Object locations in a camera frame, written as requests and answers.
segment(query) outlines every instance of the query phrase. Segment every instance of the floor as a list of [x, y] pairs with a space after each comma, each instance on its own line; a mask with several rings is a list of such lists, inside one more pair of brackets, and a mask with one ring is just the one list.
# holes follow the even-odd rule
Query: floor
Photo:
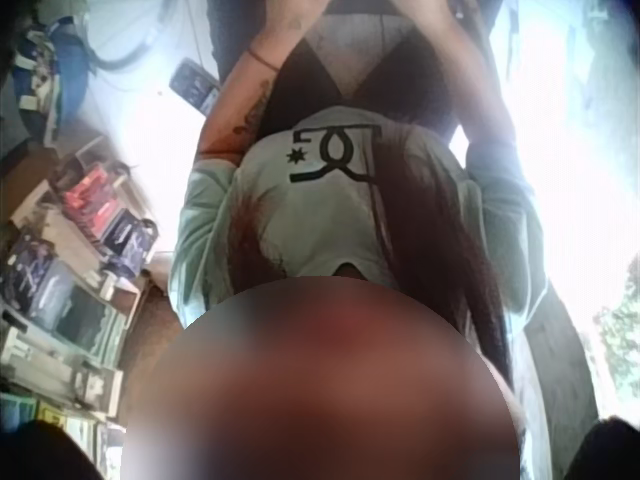
[[[524, 168], [539, 197], [549, 275], [580, 333], [596, 338], [593, 317], [620, 302], [627, 266], [640, 245], [640, 85], [626, 49], [613, 48], [628, 37], [628, 28], [624, 22], [603, 23], [590, 32], [584, 21], [588, 1], [505, 0], [491, 40]], [[61, 2], [76, 13], [88, 5], [89, 38], [106, 58], [128, 51], [160, 5], [160, 0], [44, 0], [45, 10]], [[518, 30], [511, 11], [518, 12]], [[348, 95], [409, 27], [393, 17], [341, 20], [324, 19], [309, 39]], [[160, 226], [165, 260], [176, 242], [204, 122], [168, 84], [185, 57], [217, 75], [211, 52], [206, 0], [179, 0], [140, 63], [126, 71], [97, 72], [81, 112], [85, 123], [111, 137], [131, 166]], [[458, 132], [452, 149], [464, 159], [465, 148]], [[601, 369], [602, 358], [596, 361], [593, 368]], [[618, 411], [610, 382], [597, 391], [602, 414]]]

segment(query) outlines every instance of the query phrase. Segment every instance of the tree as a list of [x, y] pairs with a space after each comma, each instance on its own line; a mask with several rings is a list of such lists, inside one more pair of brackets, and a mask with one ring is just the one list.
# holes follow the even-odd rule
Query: tree
[[604, 310], [597, 321], [620, 399], [640, 399], [640, 254], [629, 267], [620, 306]]

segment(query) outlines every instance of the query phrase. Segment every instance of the phone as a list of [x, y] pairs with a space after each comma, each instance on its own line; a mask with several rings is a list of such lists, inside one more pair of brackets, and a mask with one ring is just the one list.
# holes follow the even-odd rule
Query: phone
[[180, 63], [169, 87], [205, 116], [209, 115], [220, 95], [220, 82], [190, 58]]

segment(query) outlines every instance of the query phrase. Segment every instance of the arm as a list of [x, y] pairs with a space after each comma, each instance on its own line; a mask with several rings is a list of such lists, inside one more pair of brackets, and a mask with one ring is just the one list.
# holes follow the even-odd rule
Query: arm
[[225, 82], [200, 135], [198, 157], [240, 165], [255, 143], [278, 70], [329, 0], [268, 0], [267, 22]]
[[447, 1], [393, 1], [433, 45], [469, 141], [515, 143], [515, 128], [491, 70]]

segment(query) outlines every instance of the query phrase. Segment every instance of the woman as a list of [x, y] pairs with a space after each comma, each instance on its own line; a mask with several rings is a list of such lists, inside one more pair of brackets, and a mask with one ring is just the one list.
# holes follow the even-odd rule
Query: woman
[[279, 107], [269, 103], [279, 71], [328, 3], [268, 0], [264, 28], [226, 79], [189, 181], [173, 306], [186, 327], [287, 276], [365, 279], [475, 332], [509, 379], [507, 335], [546, 287], [542, 230], [507, 109], [446, 0], [393, 3], [440, 61], [471, 143], [466, 170], [433, 133], [360, 109], [313, 112], [258, 141], [265, 109]]

